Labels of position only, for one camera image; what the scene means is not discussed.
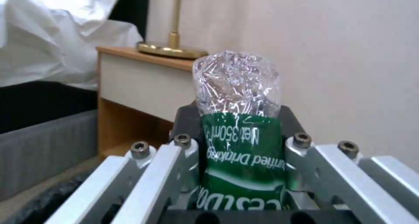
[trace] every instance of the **white duvet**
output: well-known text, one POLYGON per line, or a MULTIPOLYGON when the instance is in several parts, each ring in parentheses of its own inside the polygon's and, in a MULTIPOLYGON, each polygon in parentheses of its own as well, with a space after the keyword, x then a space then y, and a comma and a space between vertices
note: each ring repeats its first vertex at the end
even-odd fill
POLYGON ((0 87, 58 81, 95 90, 98 45, 134 46, 134 25, 108 20, 117 0, 0 0, 0 87))

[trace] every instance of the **wooden nightstand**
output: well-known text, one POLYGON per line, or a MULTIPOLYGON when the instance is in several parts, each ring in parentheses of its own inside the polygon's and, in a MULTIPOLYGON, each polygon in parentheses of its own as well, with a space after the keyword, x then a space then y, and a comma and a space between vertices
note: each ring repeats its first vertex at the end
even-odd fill
POLYGON ((136 141, 158 148, 169 139, 176 111, 195 98, 191 60, 97 47, 99 154, 123 156, 136 141))

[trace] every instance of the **bolt head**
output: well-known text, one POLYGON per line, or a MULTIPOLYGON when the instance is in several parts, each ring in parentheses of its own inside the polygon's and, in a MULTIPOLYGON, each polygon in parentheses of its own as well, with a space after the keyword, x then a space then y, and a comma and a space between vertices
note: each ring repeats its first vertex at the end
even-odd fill
POLYGON ((130 151, 135 159, 143 159, 150 154, 150 147, 147 142, 140 141, 131 145, 130 151))
POLYGON ((359 147, 353 142, 350 141, 341 141, 338 143, 338 148, 340 151, 342 151, 344 154, 347 155, 350 159, 356 158, 359 152, 359 147))
POLYGON ((176 135, 174 140, 175 140, 175 145, 181 146, 182 148, 186 149, 191 146, 191 137, 188 134, 176 135))
POLYGON ((311 145, 311 137, 306 133, 296 133, 294 135, 294 145, 298 148, 309 148, 311 145))

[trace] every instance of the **lamp base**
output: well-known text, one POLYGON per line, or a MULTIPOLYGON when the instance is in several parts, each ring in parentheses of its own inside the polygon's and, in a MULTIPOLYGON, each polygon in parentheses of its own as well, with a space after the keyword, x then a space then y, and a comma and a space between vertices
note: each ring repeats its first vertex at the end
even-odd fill
POLYGON ((145 43, 145 42, 138 42, 137 43, 137 51, 146 53, 146 54, 153 54, 159 56, 165 56, 170 58, 180 58, 180 59, 189 59, 195 60, 200 57, 205 57, 208 55, 206 51, 197 50, 194 48, 188 47, 179 47, 179 48, 169 48, 165 43, 145 43))

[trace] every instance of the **nightstand drawer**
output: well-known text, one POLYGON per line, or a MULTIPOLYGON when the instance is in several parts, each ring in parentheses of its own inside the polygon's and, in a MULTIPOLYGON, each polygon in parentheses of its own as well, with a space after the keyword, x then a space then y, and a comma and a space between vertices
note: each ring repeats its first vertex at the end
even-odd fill
POLYGON ((100 96, 174 121, 177 109, 190 104, 195 92, 189 71, 102 54, 100 96))

